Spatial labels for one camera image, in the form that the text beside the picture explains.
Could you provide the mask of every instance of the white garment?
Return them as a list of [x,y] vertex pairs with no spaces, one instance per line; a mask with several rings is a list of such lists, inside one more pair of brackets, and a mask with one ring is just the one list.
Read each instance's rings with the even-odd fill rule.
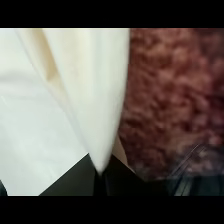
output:
[[0,29],[0,179],[9,195],[39,195],[86,150],[99,171],[106,166],[124,97],[128,29],[21,29],[19,36]]

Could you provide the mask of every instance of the fluffy reddish-brown textile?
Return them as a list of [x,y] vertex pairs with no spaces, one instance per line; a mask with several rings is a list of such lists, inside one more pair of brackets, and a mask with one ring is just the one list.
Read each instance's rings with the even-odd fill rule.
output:
[[[223,144],[224,29],[133,28],[119,132],[145,179],[165,177],[194,143]],[[191,171],[212,169],[211,154]]]

